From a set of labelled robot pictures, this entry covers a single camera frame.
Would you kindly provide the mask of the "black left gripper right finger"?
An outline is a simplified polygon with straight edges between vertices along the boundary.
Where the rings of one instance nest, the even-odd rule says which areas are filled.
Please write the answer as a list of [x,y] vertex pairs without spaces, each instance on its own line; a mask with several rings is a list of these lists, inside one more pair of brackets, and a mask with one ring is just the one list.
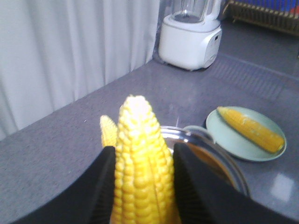
[[226,184],[185,143],[174,145],[174,187],[184,224],[295,224]]

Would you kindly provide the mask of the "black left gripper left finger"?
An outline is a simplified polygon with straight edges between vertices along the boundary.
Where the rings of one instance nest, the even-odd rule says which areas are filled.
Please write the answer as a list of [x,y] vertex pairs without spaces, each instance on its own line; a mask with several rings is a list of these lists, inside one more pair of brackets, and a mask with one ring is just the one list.
[[50,202],[17,224],[108,224],[114,200],[115,149],[105,147],[91,166]]

